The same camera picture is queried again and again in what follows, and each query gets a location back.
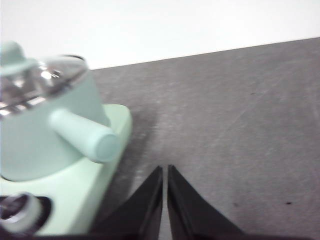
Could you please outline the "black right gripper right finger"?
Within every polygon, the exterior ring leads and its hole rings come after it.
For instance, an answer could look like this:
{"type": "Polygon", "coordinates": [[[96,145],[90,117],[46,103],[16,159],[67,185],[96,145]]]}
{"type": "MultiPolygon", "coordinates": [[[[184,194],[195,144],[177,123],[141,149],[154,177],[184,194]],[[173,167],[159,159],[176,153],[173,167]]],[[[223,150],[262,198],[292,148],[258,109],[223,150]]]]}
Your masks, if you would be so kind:
{"type": "Polygon", "coordinates": [[[248,236],[211,206],[174,165],[168,166],[167,207],[174,240],[239,240],[248,236]]]}

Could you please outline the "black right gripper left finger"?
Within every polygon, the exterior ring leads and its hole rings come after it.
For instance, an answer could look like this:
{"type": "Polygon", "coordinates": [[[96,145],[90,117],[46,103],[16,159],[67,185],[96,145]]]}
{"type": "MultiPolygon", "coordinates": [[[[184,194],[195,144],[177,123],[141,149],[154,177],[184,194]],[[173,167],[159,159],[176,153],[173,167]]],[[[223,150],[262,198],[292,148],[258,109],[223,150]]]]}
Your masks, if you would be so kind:
{"type": "Polygon", "coordinates": [[[91,231],[91,240],[156,240],[163,208],[163,169],[157,166],[132,196],[91,231]]]}

